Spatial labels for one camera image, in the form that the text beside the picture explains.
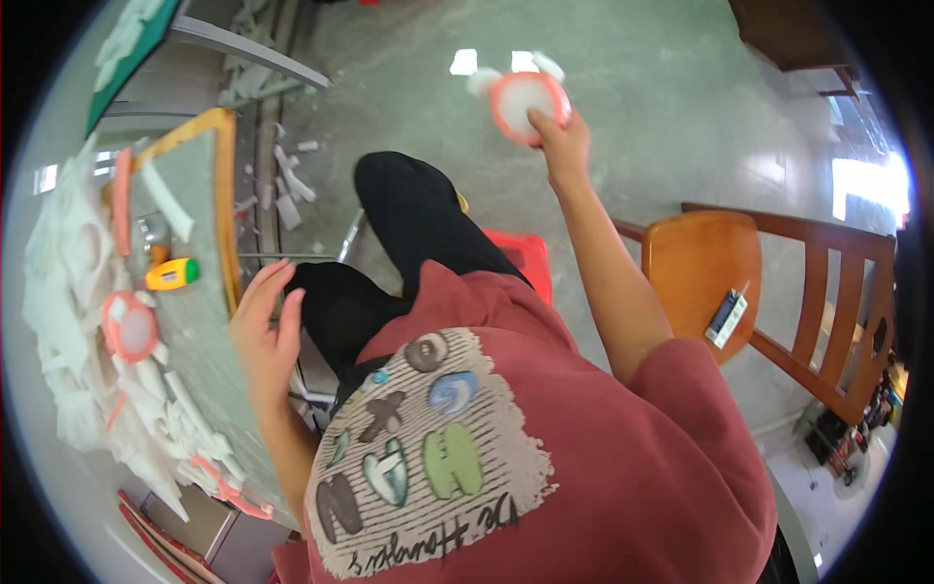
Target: person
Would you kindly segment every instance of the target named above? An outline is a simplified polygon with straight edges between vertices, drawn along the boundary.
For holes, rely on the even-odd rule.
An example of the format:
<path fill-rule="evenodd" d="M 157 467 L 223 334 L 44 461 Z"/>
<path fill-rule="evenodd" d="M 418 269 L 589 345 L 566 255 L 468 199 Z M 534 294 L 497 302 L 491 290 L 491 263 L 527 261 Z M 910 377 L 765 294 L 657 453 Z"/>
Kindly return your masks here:
<path fill-rule="evenodd" d="M 759 577 L 777 514 L 739 408 L 703 342 L 672 337 L 623 247 L 580 115 L 529 117 L 612 375 L 578 354 L 441 171 L 364 156 L 357 192 L 402 296 L 346 265 L 281 262 L 230 325 L 303 525 L 306 541 L 274 552 L 283 582 Z M 340 383 L 320 441 L 287 399 L 302 326 Z"/>

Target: wooden chair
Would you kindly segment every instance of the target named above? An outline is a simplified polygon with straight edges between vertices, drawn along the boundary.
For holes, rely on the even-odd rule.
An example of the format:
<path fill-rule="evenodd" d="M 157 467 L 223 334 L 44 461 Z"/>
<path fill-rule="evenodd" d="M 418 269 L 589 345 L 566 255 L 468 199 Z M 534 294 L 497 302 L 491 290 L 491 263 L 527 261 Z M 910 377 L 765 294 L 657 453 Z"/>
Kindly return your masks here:
<path fill-rule="evenodd" d="M 885 368 L 895 332 L 895 239 L 842 225 L 744 209 L 697 203 L 683 203 L 681 208 L 686 214 L 645 229 L 614 221 L 621 235 L 643 243 L 643 272 L 658 294 L 675 335 L 703 337 L 729 288 L 740 290 L 745 285 L 741 280 L 749 281 L 745 294 L 749 307 L 733 336 L 722 350 L 709 345 L 717 362 L 723 363 L 748 342 L 846 423 L 859 423 Z M 759 231 L 804 242 L 804 294 L 790 351 L 755 328 L 762 273 Z M 841 253 L 840 286 L 827 350 L 817 370 L 811 367 L 811 359 L 827 297 L 829 249 Z M 866 260 L 875 262 L 868 327 L 856 347 L 854 374 L 847 387 L 839 388 L 857 325 Z M 884 341 L 875 352 L 873 338 L 880 327 L 884 327 Z"/>

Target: yellow shoe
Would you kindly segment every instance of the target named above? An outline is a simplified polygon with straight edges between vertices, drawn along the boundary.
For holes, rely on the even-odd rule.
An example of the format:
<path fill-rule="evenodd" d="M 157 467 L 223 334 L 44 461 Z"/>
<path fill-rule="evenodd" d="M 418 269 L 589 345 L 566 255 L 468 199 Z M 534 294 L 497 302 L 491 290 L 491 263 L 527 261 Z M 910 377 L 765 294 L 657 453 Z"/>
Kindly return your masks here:
<path fill-rule="evenodd" d="M 460 212 L 466 215 L 467 211 L 470 210 L 470 205 L 467 204 L 467 199 L 465 199 L 464 195 L 460 194 L 457 191 L 454 191 L 454 193 L 456 193 L 458 196 L 458 204 L 460 205 Z"/>

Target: glue bottle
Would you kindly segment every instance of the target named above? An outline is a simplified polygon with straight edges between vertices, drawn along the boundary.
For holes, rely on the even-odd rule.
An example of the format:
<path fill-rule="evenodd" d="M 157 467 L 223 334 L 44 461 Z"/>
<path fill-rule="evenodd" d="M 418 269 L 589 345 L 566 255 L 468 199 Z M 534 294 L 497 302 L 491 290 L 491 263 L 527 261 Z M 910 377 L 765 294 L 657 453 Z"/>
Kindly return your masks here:
<path fill-rule="evenodd" d="M 198 279 L 198 263 L 194 258 L 178 258 L 152 267 L 146 273 L 150 290 L 174 290 Z"/>

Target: hand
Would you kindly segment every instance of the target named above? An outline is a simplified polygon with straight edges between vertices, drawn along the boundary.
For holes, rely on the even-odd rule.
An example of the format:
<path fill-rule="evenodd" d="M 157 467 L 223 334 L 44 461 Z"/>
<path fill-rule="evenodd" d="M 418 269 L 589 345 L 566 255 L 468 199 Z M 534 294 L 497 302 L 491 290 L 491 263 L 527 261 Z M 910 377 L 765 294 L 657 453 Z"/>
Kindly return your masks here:
<path fill-rule="evenodd" d="M 286 296 L 278 330 L 269 328 L 276 299 L 295 275 L 295 264 L 283 260 L 265 266 L 249 283 L 230 322 L 233 347 L 249 385 L 249 401 L 259 424 L 274 420 L 289 407 L 289 377 L 298 361 L 304 290 Z"/>
<path fill-rule="evenodd" d="M 563 128 L 537 109 L 530 109 L 528 115 L 529 123 L 542 135 L 551 188 L 561 194 L 574 187 L 589 186 L 590 130 L 577 110 L 571 112 Z"/>

